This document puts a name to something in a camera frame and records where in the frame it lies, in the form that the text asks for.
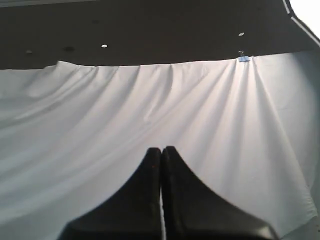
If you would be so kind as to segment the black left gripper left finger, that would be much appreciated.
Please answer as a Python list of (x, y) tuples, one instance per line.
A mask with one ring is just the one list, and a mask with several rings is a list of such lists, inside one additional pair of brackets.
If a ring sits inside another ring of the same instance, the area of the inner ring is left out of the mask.
[(161, 150), (151, 147), (127, 182), (95, 209), (69, 222), (61, 240), (160, 240)]

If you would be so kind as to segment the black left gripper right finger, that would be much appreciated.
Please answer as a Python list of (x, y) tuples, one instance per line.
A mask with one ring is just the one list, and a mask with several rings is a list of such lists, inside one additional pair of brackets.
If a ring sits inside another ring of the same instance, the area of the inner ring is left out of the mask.
[(161, 154), (161, 193), (168, 240), (278, 239), (267, 222), (206, 186), (173, 146)]

